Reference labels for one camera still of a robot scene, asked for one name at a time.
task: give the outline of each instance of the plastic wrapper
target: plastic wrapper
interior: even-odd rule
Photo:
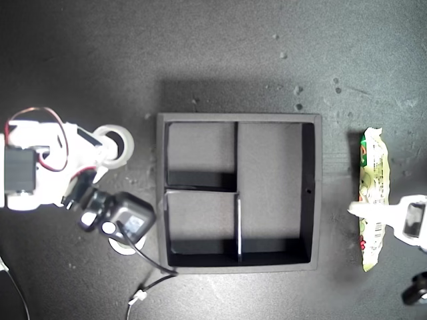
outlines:
[[[387,147],[381,140],[381,133],[382,129],[368,128],[360,141],[359,201],[387,205],[390,167]],[[386,225],[369,223],[369,218],[360,219],[359,222],[363,269],[369,271],[378,263]]]

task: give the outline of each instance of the dark gray floor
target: dark gray floor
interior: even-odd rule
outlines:
[[[154,203],[158,111],[320,113],[318,270],[178,277],[135,305],[131,318],[421,320],[427,309],[403,307],[400,292],[427,256],[388,230],[379,265],[364,273],[357,218],[346,207],[357,194],[357,135],[367,126],[384,128],[390,202],[427,193],[426,17],[423,0],[2,1],[1,118],[46,105],[88,129],[128,127],[133,159],[103,187]],[[150,268],[83,233],[76,219],[53,207],[3,210],[1,256],[32,319],[123,319]],[[155,233],[145,248],[153,257]],[[1,318],[24,319],[0,281]]]

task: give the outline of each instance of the red wire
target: red wire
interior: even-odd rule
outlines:
[[[60,169],[53,168],[50,165],[45,164],[42,156],[39,157],[39,162],[40,162],[40,165],[42,167],[46,168],[47,170],[53,171],[53,172],[61,172],[62,170],[64,170],[66,168],[66,166],[68,164],[69,146],[68,146],[67,135],[66,135],[64,127],[63,127],[63,122],[62,122],[61,118],[58,116],[58,114],[56,114],[56,112],[54,112],[54,110],[52,110],[52,109],[46,108],[46,107],[30,107],[30,108],[21,110],[20,112],[17,112],[16,114],[14,114],[11,118],[9,118],[7,120],[7,122],[5,124],[5,144],[6,145],[9,144],[9,123],[10,123],[10,121],[14,120],[14,118],[16,118],[18,115],[22,115],[24,113],[31,112],[31,111],[46,111],[46,112],[48,112],[50,115],[53,116],[53,118],[55,118],[56,122],[59,125],[59,128],[62,131],[64,142],[65,142],[65,153],[66,153],[65,162],[64,162],[64,165],[62,166],[62,168],[60,168]]]

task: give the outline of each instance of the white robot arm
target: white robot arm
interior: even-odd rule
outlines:
[[[372,223],[383,223],[394,230],[399,240],[427,252],[427,196],[409,195],[397,205],[351,202],[348,212]]]
[[[55,122],[15,119],[30,111],[46,111]],[[122,152],[107,136],[111,132],[123,141]],[[5,134],[0,135],[0,192],[5,195],[0,196],[0,207],[17,211],[48,204],[78,208],[83,229],[98,229],[117,252],[132,254],[135,251],[126,247],[126,238],[141,249],[143,236],[155,222],[153,207],[129,193],[100,191],[95,183],[108,170],[125,165],[133,148],[131,133],[118,125],[104,125],[91,133],[63,123],[49,108],[20,111],[6,122]]]

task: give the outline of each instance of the black box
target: black box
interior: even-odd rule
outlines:
[[[37,154],[32,149],[5,148],[5,193],[32,193]]]
[[[180,273],[317,267],[319,115],[157,116],[162,265]]]

